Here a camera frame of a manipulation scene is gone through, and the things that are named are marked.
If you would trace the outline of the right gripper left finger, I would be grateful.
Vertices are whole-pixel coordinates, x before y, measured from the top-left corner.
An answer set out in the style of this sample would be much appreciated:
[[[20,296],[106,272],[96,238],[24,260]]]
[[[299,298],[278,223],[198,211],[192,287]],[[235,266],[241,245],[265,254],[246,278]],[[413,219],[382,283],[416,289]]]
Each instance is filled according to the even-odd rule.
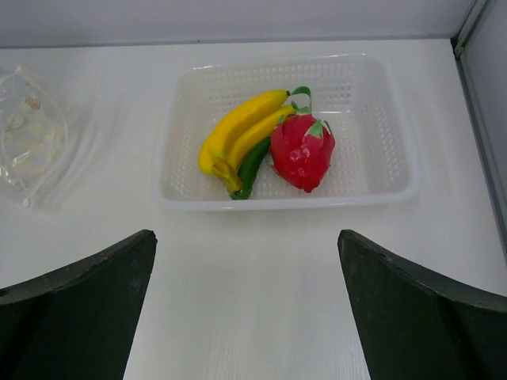
[[[3,379],[122,379],[154,267],[141,230],[1,290]]]

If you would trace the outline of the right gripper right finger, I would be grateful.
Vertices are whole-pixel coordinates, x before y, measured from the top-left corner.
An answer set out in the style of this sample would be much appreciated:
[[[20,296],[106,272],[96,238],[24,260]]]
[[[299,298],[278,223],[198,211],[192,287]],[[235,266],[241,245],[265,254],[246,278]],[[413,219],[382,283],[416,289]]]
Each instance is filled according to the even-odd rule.
[[[506,298],[407,260],[353,230],[337,240],[372,379],[504,379]]]

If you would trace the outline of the clear zip top bag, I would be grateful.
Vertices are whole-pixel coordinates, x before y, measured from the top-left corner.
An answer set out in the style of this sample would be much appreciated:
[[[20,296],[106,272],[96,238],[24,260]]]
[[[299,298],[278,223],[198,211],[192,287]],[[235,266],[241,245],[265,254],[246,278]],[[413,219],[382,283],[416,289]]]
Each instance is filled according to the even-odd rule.
[[[53,212],[100,167],[119,107],[73,79],[40,80],[22,67],[1,72],[1,197]]]

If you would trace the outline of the red fake dragon fruit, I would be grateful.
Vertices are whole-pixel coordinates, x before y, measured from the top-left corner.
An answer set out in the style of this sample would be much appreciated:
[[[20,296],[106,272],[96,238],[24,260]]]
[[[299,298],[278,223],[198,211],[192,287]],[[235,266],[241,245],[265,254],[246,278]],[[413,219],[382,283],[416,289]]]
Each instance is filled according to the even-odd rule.
[[[336,140],[329,123],[313,116],[311,104],[292,107],[295,111],[282,116],[271,134],[272,168],[292,186],[310,193],[330,168]]]

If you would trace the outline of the green fake chili pepper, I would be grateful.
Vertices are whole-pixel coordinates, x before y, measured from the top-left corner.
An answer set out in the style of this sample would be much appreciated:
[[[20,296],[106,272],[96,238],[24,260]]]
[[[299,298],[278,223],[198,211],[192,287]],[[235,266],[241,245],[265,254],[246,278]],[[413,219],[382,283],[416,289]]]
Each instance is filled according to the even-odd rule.
[[[245,157],[243,163],[238,170],[239,179],[242,181],[242,188],[237,192],[230,194],[233,200],[247,200],[249,199],[254,182],[257,178],[258,170],[261,163],[265,159],[266,154],[269,152],[271,145],[271,137],[260,141]]]

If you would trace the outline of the yellow fake banana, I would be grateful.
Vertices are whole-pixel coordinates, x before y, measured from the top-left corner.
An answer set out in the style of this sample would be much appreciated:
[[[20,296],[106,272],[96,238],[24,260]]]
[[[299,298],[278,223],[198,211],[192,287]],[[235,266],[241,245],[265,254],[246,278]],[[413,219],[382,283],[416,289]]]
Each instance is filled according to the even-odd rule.
[[[258,143],[270,136],[280,119],[295,112],[291,105],[284,103],[289,96],[286,89],[273,89],[227,113],[200,148],[200,170],[216,177],[228,193],[242,189],[239,166]]]

